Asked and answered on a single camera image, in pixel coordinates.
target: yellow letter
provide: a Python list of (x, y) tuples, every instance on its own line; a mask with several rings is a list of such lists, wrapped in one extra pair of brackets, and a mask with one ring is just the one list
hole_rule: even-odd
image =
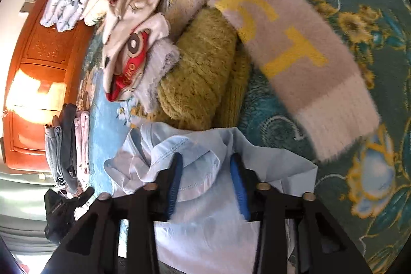
[(220, 12), (225, 10), (238, 11), (242, 17), (242, 27), (237, 29), (238, 35), (243, 43), (247, 43), (251, 39), (254, 39), (256, 35), (256, 24), (252, 15), (241, 6), (242, 3), (249, 2), (256, 4), (265, 12), (270, 21), (274, 21), (278, 18), (278, 14), (265, 0), (219, 0), (214, 6)]
[(262, 66), (261, 71), (268, 79), (278, 75), (281, 71), (289, 68), (294, 62), (306, 56), (318, 67), (324, 66), (328, 60), (314, 46), (303, 37), (303, 35), (293, 26), (285, 30), (287, 37), (294, 42), (294, 45), (282, 52), (273, 61)]

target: metal screw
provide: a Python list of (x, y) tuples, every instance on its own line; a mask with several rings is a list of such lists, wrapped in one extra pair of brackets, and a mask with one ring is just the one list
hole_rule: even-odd
[(303, 199), (306, 200), (306, 201), (314, 201), (316, 199), (316, 196), (315, 196), (315, 194), (313, 194), (311, 192), (307, 192), (307, 193), (304, 193)]
[(107, 192), (103, 192), (103, 193), (101, 193), (101, 194), (97, 197), (97, 200), (106, 201), (106, 200), (108, 200), (108, 199), (110, 199), (110, 198), (111, 198), (111, 194), (109, 194), (109, 193), (107, 193)]
[(270, 184), (267, 184), (266, 182), (260, 182), (257, 184), (257, 189), (259, 191), (268, 191), (271, 188)]
[(158, 186), (155, 182), (149, 182), (143, 187), (146, 191), (155, 191)]

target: teal floral blanket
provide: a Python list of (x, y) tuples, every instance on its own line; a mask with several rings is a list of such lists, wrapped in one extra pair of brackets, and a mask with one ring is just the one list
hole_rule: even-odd
[(304, 130), (253, 70), (239, 129), (255, 145), (282, 147), (319, 166), (315, 192), (375, 274), (411, 232), (411, 6), (409, 0), (307, 0), (349, 46), (381, 125), (339, 159), (315, 161)]

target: bed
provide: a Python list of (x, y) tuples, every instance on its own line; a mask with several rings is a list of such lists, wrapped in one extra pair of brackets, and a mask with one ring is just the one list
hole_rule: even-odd
[[(307, 1), (352, 51), (381, 115), (380, 127), (338, 159), (318, 163), (304, 130), (256, 70), (250, 77), (238, 127), (255, 145), (286, 148), (318, 163), (315, 192), (373, 272), (382, 274), (411, 232), (410, 2)], [(83, 63), (77, 99), (91, 110), (90, 182), (96, 194), (111, 192), (103, 163), (115, 155), (129, 131), (119, 117), (120, 105), (106, 101), (100, 85), (101, 48), (101, 36), (95, 34)]]

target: orange wooden cabinet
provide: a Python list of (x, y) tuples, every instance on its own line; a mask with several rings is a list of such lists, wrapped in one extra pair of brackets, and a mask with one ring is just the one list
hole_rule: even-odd
[(81, 67), (93, 34), (83, 21), (58, 32), (40, 19), (48, 0), (37, 0), (21, 30), (6, 82), (4, 157), (8, 167), (50, 171), (44, 124), (64, 103), (76, 103)]

